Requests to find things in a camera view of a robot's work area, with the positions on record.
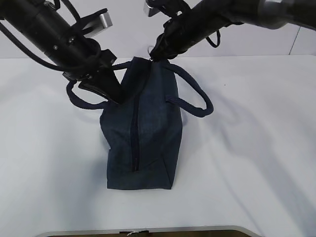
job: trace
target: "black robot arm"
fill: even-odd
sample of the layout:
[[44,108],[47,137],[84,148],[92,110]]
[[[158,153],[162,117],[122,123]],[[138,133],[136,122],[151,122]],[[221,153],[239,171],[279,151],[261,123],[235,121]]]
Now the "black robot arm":
[[63,71],[79,88],[122,103],[124,96],[112,64],[117,59],[110,50],[90,39],[112,25],[107,9],[81,18],[69,0],[61,0],[76,19],[70,26],[58,13],[60,1],[0,0],[0,20],[8,21],[56,65],[29,51],[1,22],[0,30],[24,53],[50,69]]
[[[159,11],[178,10],[168,6],[183,2],[146,0],[145,12],[153,16]],[[172,18],[164,24],[164,33],[150,53],[154,61],[172,59],[231,24],[278,29],[292,23],[316,30],[316,0],[202,0],[193,9],[180,12],[167,14]]]

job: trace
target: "silver metal part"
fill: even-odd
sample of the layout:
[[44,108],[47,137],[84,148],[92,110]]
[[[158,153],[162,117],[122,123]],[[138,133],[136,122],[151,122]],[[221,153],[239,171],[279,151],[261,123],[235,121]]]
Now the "silver metal part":
[[75,37],[71,37],[69,40],[68,40],[68,43],[73,43],[75,41]]
[[91,21],[89,24],[86,25],[84,30],[90,29],[89,33],[87,33],[87,38],[91,38],[96,36],[97,34],[101,33],[105,29],[111,27],[113,25],[112,20],[108,12],[101,14],[97,17],[94,21]]
[[148,17],[152,17],[155,16],[157,13],[159,13],[160,11],[157,8],[154,7],[150,7],[147,4],[147,1],[145,1],[144,4],[144,13],[148,16]]
[[268,29],[279,29],[287,21],[286,10],[293,0],[261,0],[258,7],[260,26]]
[[44,6],[50,7],[52,10],[56,10],[55,5],[50,1],[45,1]]

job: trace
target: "dark blue strap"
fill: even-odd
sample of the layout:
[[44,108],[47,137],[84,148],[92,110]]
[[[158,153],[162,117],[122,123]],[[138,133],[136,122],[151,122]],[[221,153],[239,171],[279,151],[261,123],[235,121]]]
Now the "dark blue strap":
[[113,68],[114,71],[117,71],[117,70],[127,69],[127,68],[130,67],[130,65],[132,65],[131,61],[125,62],[125,63],[121,63],[121,64],[116,64],[116,65],[112,66],[112,68]]
[[[132,64],[132,62],[130,62],[130,61],[125,62],[125,63],[121,63],[121,64],[117,64],[117,65],[113,66],[113,70],[116,71],[116,70],[127,69],[130,67],[131,64]],[[77,83],[76,80],[71,80],[68,83],[67,88],[66,88],[68,97],[74,106],[77,106],[77,107],[84,109],[84,110],[103,110],[106,108],[106,106],[108,104],[108,102],[106,102],[106,101],[102,102],[100,104],[94,105],[94,104],[90,104],[88,102],[85,102],[84,100],[82,100],[78,96],[76,96],[73,92],[73,88],[74,88],[76,83]]]
[[188,113],[199,118],[203,118],[214,112],[214,107],[211,100],[209,99],[207,94],[201,89],[201,87],[198,85],[196,80],[194,80],[194,78],[189,73],[187,73],[184,69],[174,64],[167,64],[167,65],[164,65],[163,67],[165,67],[166,69],[170,71],[173,71],[174,73],[182,77],[204,99],[206,103],[206,109],[204,110],[202,108],[197,108],[189,104],[188,102],[184,101],[183,99],[180,99],[173,95],[165,96],[167,102],[177,105],[180,108],[187,111]]
[[80,99],[78,96],[76,96],[73,92],[73,88],[75,86],[75,84],[77,83],[76,80],[71,80],[68,85],[67,85],[67,94],[68,97],[71,101],[71,103],[81,109],[85,109],[85,110],[103,110],[106,108],[107,106],[107,102],[102,102],[100,104],[90,104],[88,102],[85,102],[84,100]]

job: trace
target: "navy blue bag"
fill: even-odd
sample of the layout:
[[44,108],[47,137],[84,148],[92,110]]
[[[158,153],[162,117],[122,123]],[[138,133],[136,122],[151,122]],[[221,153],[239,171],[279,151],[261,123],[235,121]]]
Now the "navy blue bag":
[[[109,189],[171,189],[182,138],[180,108],[202,118],[213,112],[213,105],[186,71],[167,60],[135,57],[114,66],[114,70],[121,69],[127,69],[121,83],[126,95],[123,104],[89,104],[72,92],[75,81],[67,86],[69,98],[83,109],[104,109],[100,123],[110,145]],[[175,73],[201,95],[206,109],[178,97]]]

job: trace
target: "zipper seam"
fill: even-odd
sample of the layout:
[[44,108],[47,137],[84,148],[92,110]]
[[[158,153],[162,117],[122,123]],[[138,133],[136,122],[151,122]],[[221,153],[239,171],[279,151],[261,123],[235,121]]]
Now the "zipper seam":
[[139,149],[139,134],[138,134],[138,112],[140,95],[138,94],[134,100],[134,111],[131,125],[131,145],[132,145],[132,171],[139,171],[140,149]]

